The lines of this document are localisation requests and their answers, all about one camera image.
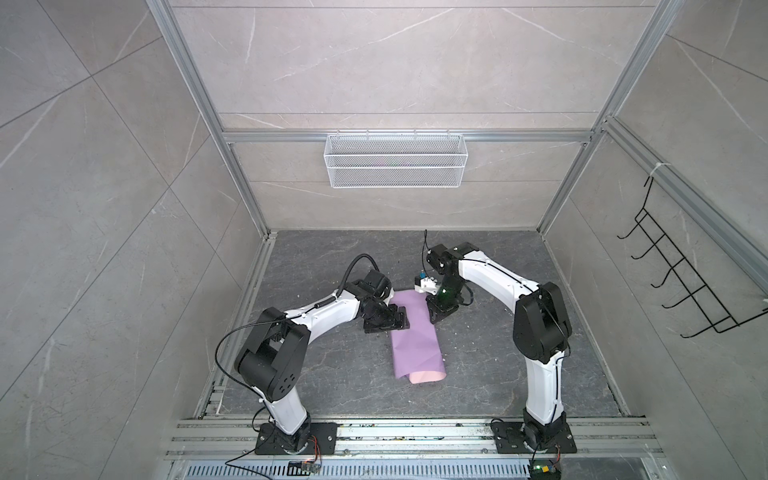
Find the pink wrapping paper sheet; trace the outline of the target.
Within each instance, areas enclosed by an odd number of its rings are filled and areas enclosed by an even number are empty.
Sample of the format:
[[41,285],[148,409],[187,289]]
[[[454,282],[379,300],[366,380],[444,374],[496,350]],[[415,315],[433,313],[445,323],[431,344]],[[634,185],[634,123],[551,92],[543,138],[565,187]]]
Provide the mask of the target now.
[[391,332],[394,375],[412,384],[438,382],[446,378],[437,332],[430,322],[426,294],[397,291],[392,302],[405,309],[409,327]]

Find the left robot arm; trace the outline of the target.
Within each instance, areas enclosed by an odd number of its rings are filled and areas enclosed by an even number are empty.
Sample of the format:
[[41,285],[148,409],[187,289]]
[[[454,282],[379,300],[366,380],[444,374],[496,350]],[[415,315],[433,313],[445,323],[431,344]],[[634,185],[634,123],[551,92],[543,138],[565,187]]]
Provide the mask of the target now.
[[295,450],[307,441],[311,425],[296,390],[309,345],[354,320],[362,321],[367,333],[407,328],[405,309],[391,302],[393,296],[391,281],[372,269],[313,303],[287,311],[270,307],[257,318],[234,369],[261,398],[277,433],[295,443]]

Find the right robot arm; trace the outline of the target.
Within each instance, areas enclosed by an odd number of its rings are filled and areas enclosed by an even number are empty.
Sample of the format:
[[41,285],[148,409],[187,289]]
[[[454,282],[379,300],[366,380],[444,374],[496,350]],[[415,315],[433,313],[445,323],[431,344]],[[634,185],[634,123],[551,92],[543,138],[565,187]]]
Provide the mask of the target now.
[[513,343],[526,359],[527,400],[522,432],[528,445],[542,449],[567,426],[562,401],[562,363],[570,348],[572,325],[560,288],[526,279],[488,257],[471,243],[438,244],[426,262],[440,276],[426,297],[435,324],[466,306],[462,293],[473,283],[509,308]]

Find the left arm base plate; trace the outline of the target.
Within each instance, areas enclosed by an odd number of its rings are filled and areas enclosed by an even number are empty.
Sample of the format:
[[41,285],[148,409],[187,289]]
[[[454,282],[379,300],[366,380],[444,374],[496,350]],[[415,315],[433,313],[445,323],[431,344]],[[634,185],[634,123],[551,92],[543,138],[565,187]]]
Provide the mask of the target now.
[[332,455],[337,443],[339,425],[332,422],[310,422],[294,434],[286,434],[272,423],[263,423],[255,446],[256,455]]

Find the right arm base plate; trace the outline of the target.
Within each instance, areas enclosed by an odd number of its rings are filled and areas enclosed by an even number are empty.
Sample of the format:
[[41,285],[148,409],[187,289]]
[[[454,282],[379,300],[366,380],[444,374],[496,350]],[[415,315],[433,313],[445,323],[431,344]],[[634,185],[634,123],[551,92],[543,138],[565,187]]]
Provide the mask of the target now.
[[578,451],[567,423],[540,426],[535,421],[505,422],[494,419],[489,427],[499,454],[573,454]]

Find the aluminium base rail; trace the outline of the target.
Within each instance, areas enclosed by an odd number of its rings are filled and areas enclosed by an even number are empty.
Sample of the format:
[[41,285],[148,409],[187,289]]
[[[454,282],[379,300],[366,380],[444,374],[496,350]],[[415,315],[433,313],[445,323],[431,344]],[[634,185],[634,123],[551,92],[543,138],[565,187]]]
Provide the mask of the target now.
[[576,418],[545,451],[511,419],[329,418],[299,454],[245,416],[182,420],[162,452],[170,479],[673,479],[643,418]]

